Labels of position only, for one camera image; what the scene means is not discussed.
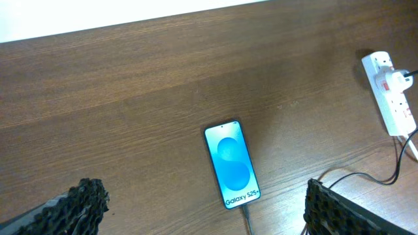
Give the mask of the blue screen Galaxy smartphone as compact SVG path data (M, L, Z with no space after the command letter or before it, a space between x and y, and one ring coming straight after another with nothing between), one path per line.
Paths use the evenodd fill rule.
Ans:
M225 208L231 210L260 198L261 190L240 122L232 120L208 127L204 138Z

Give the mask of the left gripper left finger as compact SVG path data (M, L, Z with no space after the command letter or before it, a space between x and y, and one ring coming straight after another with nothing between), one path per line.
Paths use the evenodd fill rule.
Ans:
M109 202L100 179L83 178L67 192L1 223L1 234L97 235Z

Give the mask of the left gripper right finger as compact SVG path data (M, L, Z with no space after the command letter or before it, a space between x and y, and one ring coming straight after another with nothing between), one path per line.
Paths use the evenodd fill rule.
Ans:
M308 180L303 218L309 234L410 234L344 198L315 179Z

